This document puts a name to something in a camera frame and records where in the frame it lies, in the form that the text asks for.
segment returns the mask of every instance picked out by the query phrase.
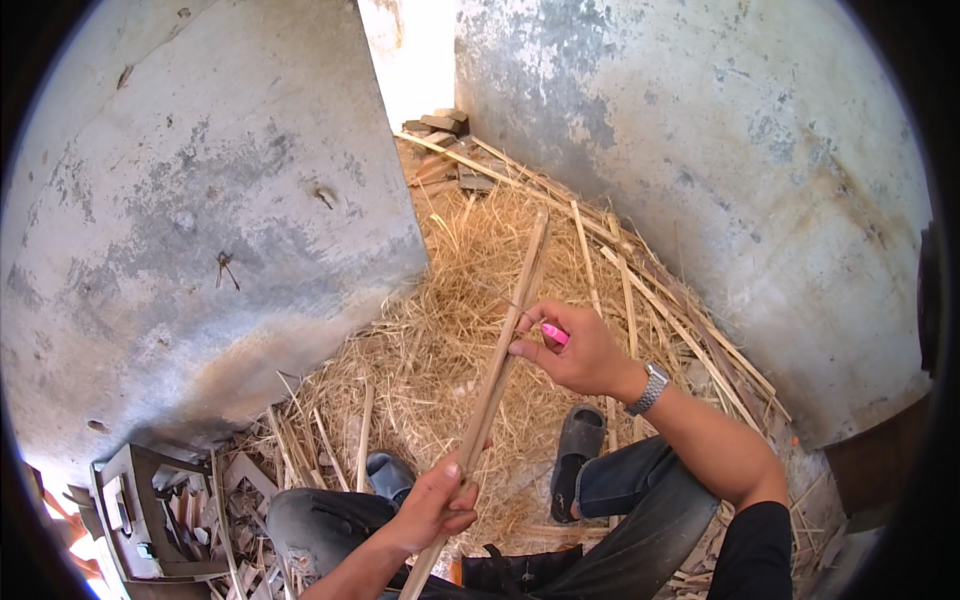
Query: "slipper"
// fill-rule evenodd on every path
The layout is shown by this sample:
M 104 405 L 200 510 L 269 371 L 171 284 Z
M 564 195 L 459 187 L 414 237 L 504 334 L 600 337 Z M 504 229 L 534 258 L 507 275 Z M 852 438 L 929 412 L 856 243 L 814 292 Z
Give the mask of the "slipper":
M 399 506 L 414 487 L 417 476 L 390 450 L 375 450 L 367 457 L 367 481 L 378 496 Z
M 570 507 L 577 494 L 577 476 L 588 460 L 600 456 L 606 432 L 603 413 L 590 404 L 578 404 L 567 413 L 550 478 L 550 515 L 557 522 L 575 520 Z

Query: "black slide sandal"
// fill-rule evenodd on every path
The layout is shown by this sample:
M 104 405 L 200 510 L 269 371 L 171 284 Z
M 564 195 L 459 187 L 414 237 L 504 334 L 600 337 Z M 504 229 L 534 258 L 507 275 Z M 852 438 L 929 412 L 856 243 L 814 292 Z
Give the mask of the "black slide sandal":
M 557 522 L 573 522 L 570 507 L 577 492 L 577 475 L 588 460 L 600 456 L 606 433 L 607 422 L 595 406 L 584 402 L 567 413 L 550 478 L 550 515 Z

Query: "pink object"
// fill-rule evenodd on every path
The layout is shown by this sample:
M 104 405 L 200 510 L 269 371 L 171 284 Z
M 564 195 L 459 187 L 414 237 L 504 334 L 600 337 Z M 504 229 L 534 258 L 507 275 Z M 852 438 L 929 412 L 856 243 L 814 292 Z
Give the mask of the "pink object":
M 543 332 L 543 335 L 550 336 L 551 338 L 557 340 L 564 346 L 566 346 L 566 343 L 570 341 L 570 336 L 566 335 L 566 333 L 562 329 L 558 329 L 557 327 L 549 323 L 542 324 L 540 326 L 540 331 Z

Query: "wristwatch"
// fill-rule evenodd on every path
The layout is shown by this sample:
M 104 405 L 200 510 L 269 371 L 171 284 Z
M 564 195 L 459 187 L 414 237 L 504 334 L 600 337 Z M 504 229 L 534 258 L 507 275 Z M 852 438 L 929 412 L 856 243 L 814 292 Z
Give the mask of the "wristwatch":
M 655 363 L 647 363 L 647 374 L 650 376 L 647 378 L 647 387 L 643 389 L 643 394 L 639 400 L 626 408 L 627 412 L 634 417 L 647 412 L 660 397 L 660 394 L 663 393 L 666 384 L 670 383 L 666 371 Z

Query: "black jeans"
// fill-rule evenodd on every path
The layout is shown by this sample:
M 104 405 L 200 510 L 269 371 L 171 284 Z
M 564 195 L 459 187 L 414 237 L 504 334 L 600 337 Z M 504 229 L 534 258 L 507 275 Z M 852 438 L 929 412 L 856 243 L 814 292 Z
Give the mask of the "black jeans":
M 651 598 L 693 550 L 718 501 L 660 436 L 587 462 L 577 481 L 582 516 L 626 515 L 572 567 L 529 593 L 555 598 Z M 322 577 L 396 514 L 385 498 L 300 488 L 271 502 L 267 528 L 277 552 L 308 581 Z M 406 581 L 397 572 L 384 597 Z M 431 576 L 421 598 L 501 598 Z

